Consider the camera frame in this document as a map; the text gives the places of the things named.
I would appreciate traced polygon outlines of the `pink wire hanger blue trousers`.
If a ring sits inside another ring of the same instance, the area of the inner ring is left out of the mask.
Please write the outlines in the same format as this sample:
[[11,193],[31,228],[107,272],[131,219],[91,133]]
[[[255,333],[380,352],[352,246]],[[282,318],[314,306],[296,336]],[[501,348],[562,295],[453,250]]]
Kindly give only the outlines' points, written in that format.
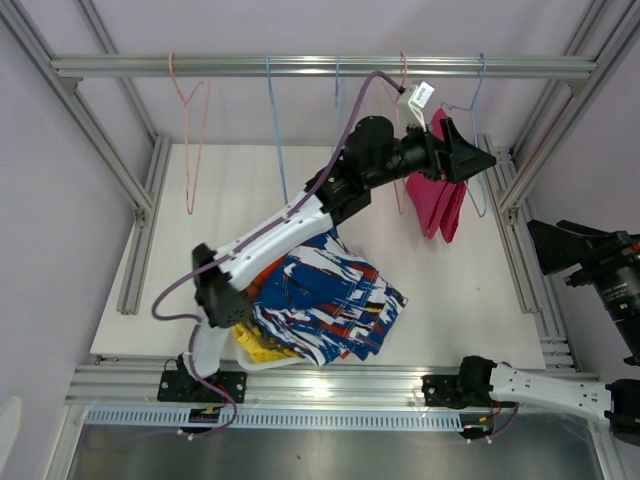
[[[401,75],[401,86],[404,87],[406,85],[406,81],[408,78],[408,56],[404,51],[401,51],[399,54],[401,67],[400,67],[400,75]],[[396,134],[401,133],[401,122],[400,122],[400,113],[397,107],[397,101],[399,99],[398,93],[392,93],[389,85],[382,81],[380,83],[379,91],[384,90],[389,101],[393,104],[395,121],[394,121],[394,132]],[[396,207],[397,211],[400,215],[403,215],[406,210],[406,184],[404,180],[400,180],[399,183],[393,181],[394,195],[396,199]]]

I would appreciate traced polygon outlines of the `light blue hanger orange trousers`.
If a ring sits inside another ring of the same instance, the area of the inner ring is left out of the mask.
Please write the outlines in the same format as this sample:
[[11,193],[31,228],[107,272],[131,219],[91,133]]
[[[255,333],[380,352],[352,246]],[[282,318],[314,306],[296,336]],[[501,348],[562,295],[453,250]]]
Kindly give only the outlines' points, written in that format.
[[341,79],[341,56],[336,56],[336,68],[334,76],[334,113],[333,113],[333,129],[332,129],[332,143],[333,147],[336,147],[341,135],[341,126],[343,118],[343,85],[344,82]]

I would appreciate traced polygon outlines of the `light blue hanger camo trousers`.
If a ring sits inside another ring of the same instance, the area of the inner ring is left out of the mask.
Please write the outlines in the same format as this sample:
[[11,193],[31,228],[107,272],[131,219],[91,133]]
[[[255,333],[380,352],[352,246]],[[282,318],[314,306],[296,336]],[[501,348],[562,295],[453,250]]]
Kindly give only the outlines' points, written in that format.
[[274,142],[275,142],[274,145],[276,149],[276,156],[277,156],[277,162],[278,162],[281,192],[282,192],[284,204],[288,204],[289,196],[288,196],[288,188],[287,188],[287,181],[286,181],[286,169],[284,165],[284,158],[283,158],[283,152],[282,152],[280,123],[279,123],[279,116],[277,111],[274,85],[272,80],[271,57],[268,53],[265,54],[265,69],[266,69],[267,88],[268,88],[272,121],[273,121]]

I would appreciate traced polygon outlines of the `blue white patterned trousers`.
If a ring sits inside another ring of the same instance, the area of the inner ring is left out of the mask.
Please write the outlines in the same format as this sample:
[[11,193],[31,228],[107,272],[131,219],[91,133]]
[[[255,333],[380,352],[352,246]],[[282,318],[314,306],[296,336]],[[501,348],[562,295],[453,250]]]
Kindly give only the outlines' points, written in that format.
[[252,303],[262,331],[316,366],[380,353],[408,299],[333,228],[284,255]]

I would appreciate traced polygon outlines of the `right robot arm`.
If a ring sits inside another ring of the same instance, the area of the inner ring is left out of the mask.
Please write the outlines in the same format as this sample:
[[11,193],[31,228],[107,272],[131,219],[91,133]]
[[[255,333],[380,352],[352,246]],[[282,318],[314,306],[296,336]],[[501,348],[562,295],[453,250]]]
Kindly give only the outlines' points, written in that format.
[[[531,220],[527,228],[543,275],[571,267],[570,287],[592,286],[617,328],[630,356],[639,365],[639,236],[605,232],[560,221]],[[483,401],[524,403],[571,414],[611,431],[624,443],[639,444],[639,382],[610,383],[560,379],[528,373],[506,363],[468,356],[455,380],[456,395],[467,404]]]

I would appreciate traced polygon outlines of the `orange camouflage trousers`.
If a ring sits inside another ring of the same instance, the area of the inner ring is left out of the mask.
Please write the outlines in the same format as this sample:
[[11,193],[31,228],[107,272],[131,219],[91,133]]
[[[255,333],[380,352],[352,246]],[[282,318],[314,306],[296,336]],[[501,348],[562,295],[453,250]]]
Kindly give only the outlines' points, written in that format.
[[256,300],[265,282],[272,275],[272,273],[278,268],[278,266],[282,263],[282,261],[283,261],[283,258],[279,258],[278,260],[271,263],[259,275],[257,275],[251,281],[249,286],[245,289],[247,297],[251,303],[253,303]]

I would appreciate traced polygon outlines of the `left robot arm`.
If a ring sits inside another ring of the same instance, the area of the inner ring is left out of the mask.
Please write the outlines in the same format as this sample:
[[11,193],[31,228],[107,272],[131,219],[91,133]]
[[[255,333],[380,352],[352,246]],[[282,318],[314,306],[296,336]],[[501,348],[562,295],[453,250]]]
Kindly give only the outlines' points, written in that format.
[[212,250],[200,244],[193,249],[195,301],[202,314],[181,356],[185,394],[195,401],[213,394],[226,332],[249,306],[244,291],[278,258],[355,216],[370,204],[377,187],[412,174],[463,184],[496,165],[493,155],[461,136],[450,117],[437,124],[439,135],[412,125],[401,139],[382,116],[351,124],[329,164],[291,206],[225,247]]

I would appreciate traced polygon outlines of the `light blue hanger magenta trousers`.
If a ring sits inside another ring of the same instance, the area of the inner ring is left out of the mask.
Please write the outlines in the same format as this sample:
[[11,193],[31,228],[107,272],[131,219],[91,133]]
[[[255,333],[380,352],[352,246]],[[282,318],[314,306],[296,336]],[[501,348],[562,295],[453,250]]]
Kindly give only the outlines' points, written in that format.
[[[479,60],[481,62],[481,72],[479,74],[479,80],[478,80],[478,84],[476,86],[476,89],[474,91],[472,100],[469,104],[468,107],[462,107],[459,105],[453,105],[447,102],[442,102],[440,104],[440,107],[448,110],[448,111],[462,111],[462,112],[467,112],[469,114],[469,118],[470,118],[470,122],[471,122],[471,127],[472,127],[472,133],[473,133],[473,141],[474,141],[474,145],[476,147],[479,146],[479,129],[478,129],[478,120],[477,120],[477,106],[478,106],[478,97],[481,93],[482,87],[483,87],[483,83],[484,80],[486,78],[486,72],[487,72],[487,57],[484,53],[480,53],[479,54]],[[480,187],[480,192],[482,194],[482,204],[479,204],[478,200],[476,199],[472,188],[469,185],[469,182],[465,183],[465,189],[467,194],[469,195],[469,199],[471,200],[472,206],[476,212],[476,215],[478,218],[482,219],[486,216],[486,214],[488,213],[488,207],[489,207],[489,202],[488,202],[488,193],[487,193],[487,187],[484,183],[484,181],[482,180],[482,177],[480,174],[478,174],[476,176],[476,181],[478,186]]]

